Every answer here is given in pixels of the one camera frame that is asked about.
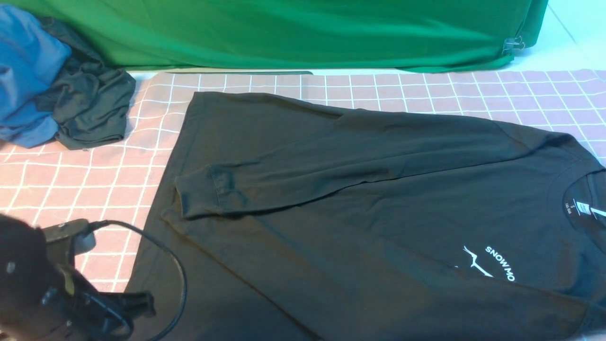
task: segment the white floor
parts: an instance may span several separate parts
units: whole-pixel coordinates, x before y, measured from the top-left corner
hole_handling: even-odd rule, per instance
[[[550,0],[537,44],[520,51],[507,69],[606,70],[606,0]],[[307,71],[315,75],[402,72],[395,69]],[[133,75],[137,79],[145,79],[155,72],[136,72]]]

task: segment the clothing tag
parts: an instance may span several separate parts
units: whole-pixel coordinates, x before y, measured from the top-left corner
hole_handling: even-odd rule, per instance
[[[584,213],[584,214],[588,214],[588,215],[601,215],[603,217],[606,217],[606,212],[599,210],[599,209],[595,209],[591,206],[589,206],[589,204],[585,204],[585,203],[581,203],[580,201],[576,202],[576,207],[579,209],[580,213]]]

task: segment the black cable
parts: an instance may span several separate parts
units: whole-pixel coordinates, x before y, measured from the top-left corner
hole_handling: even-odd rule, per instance
[[[185,269],[183,268],[183,264],[181,263],[179,257],[177,257],[177,255],[171,249],[169,249],[163,242],[159,241],[154,236],[143,231],[142,229],[139,229],[129,223],[125,223],[123,221],[118,221],[118,220],[102,220],[102,221],[97,221],[97,222],[90,224],[90,226],[92,227],[92,232],[97,231],[98,229],[104,228],[106,226],[110,226],[110,225],[122,226],[123,228],[129,229],[129,230],[133,231],[134,233],[139,234],[141,237],[149,240],[154,245],[159,247],[162,251],[168,253],[170,255],[170,257],[173,259],[173,261],[175,262],[175,265],[177,266],[177,270],[179,271],[179,276],[181,278],[181,283],[182,283],[181,305],[179,307],[179,311],[177,312],[177,314],[175,315],[173,320],[170,322],[170,324],[166,328],[164,328],[163,331],[161,331],[160,333],[158,333],[151,339],[147,340],[147,341],[159,341],[159,340],[163,339],[166,335],[168,335],[168,333],[170,333],[175,328],[177,323],[179,323],[181,316],[183,316],[183,312],[185,311],[185,301],[187,300],[187,276],[185,275]]]

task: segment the neckline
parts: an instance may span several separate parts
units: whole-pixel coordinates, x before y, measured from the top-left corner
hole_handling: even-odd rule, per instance
[[[577,161],[553,180],[547,194],[547,209],[553,224],[560,227],[563,225],[566,228],[574,228],[564,209],[566,191],[581,178],[602,170],[604,170],[604,167],[596,159],[586,158]]]

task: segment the dark green cloth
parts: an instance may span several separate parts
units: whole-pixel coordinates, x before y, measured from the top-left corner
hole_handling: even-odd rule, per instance
[[[8,0],[119,67],[497,69],[536,42],[547,0]]]
[[[72,48],[48,91],[36,98],[40,111],[53,112],[56,136],[68,149],[84,149],[121,141],[127,126],[136,81],[124,69],[105,66],[103,59],[70,27],[41,18],[42,28]]]
[[[564,133],[197,93],[145,226],[191,274],[168,338],[543,341],[603,328],[604,222],[571,221],[564,200],[574,188],[603,203],[605,173]],[[141,242],[128,290],[149,289],[159,315],[134,340],[173,317],[175,274]]]

